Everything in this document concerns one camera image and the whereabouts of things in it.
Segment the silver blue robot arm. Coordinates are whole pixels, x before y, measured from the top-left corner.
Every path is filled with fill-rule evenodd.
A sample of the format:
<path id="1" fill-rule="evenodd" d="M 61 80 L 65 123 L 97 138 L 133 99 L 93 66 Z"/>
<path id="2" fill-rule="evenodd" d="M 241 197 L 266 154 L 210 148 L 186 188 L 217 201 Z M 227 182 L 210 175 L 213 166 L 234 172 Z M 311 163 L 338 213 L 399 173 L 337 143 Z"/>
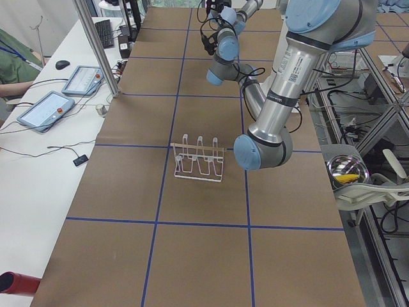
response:
<path id="1" fill-rule="evenodd" d="M 245 106 L 253 120 L 258 118 L 266 99 L 257 79 L 265 69 L 239 62 L 238 37 L 245 29 L 246 22 L 262 4 L 262 1 L 247 1 L 236 11 L 231 7 L 231 1 L 207 1 L 206 19 L 202 24 L 213 22 L 217 27 L 210 36 L 201 33 L 204 49 L 213 57 L 206 73 L 207 81 L 215 86 L 220 86 L 224 81 L 238 83 Z"/>
<path id="2" fill-rule="evenodd" d="M 290 1 L 287 49 L 256 121 L 236 138 L 234 154 L 246 170 L 274 168 L 292 154 L 285 124 L 320 56 L 370 45 L 377 1 Z"/>

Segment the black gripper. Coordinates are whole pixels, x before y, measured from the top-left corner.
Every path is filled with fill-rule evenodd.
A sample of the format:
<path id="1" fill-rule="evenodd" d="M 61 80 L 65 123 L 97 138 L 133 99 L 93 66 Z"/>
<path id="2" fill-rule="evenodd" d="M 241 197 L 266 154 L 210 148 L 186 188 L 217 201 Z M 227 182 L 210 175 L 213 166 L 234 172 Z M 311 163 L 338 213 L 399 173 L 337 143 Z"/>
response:
<path id="1" fill-rule="evenodd" d="M 231 0 L 207 0 L 207 11 L 221 12 L 225 7 L 231 7 Z"/>

